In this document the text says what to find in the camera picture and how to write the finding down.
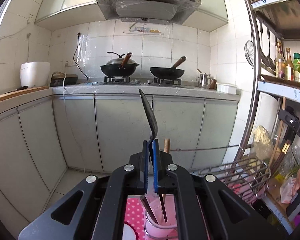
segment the floor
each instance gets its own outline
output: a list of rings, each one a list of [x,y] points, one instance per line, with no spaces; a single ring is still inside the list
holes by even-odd
[[[44,211],[50,208],[56,201],[61,199],[65,194],[67,194],[74,186],[76,186],[80,181],[89,175],[95,175],[98,178],[107,176],[102,173],[96,173],[91,171],[76,171],[68,169],[60,180],[58,186],[56,187],[54,193],[52,194],[50,200],[47,203],[47,206]]]

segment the shelf post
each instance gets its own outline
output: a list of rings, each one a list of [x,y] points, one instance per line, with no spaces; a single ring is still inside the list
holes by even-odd
[[[240,142],[239,149],[237,150],[237,154],[234,158],[234,161],[239,160],[246,149],[246,146],[248,144],[255,116],[256,111],[258,108],[258,102],[259,102],[259,91],[258,91],[258,81],[259,77],[261,75],[261,58],[260,58],[260,37],[259,37],[259,30],[258,25],[256,22],[256,16],[254,11],[252,10],[250,0],[244,0],[246,8],[248,10],[249,18],[250,18],[250,24],[251,24],[251,31],[252,31],[252,39],[253,39],[253,48],[254,48],[254,77],[253,77],[253,88],[252,88],[252,97],[251,97],[251,103],[250,103],[250,111],[249,116],[246,121],[244,133]]]

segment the triangular cutout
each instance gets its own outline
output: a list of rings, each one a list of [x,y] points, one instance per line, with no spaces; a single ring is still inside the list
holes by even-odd
[[[225,210],[229,215],[231,223],[236,224],[249,217],[250,213],[237,203],[226,191],[220,190],[219,196],[225,206]]]
[[[64,225],[69,225],[82,196],[82,191],[74,193],[74,195],[51,214],[51,218]]]

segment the green bottle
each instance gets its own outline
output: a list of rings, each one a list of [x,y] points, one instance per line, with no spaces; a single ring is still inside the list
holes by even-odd
[[[294,81],[300,83],[300,73],[298,71],[299,65],[300,65],[300,54],[294,53],[294,60],[293,60],[293,66],[294,66]]]

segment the white plastic box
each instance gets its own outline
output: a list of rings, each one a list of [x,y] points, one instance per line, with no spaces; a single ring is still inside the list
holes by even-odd
[[[46,86],[50,73],[49,62],[28,62],[21,65],[21,86],[42,87]]]
[[[222,84],[222,83],[216,83],[217,84],[217,91],[227,93],[227,94],[233,94],[235,95],[237,92],[237,86],[232,84]]]

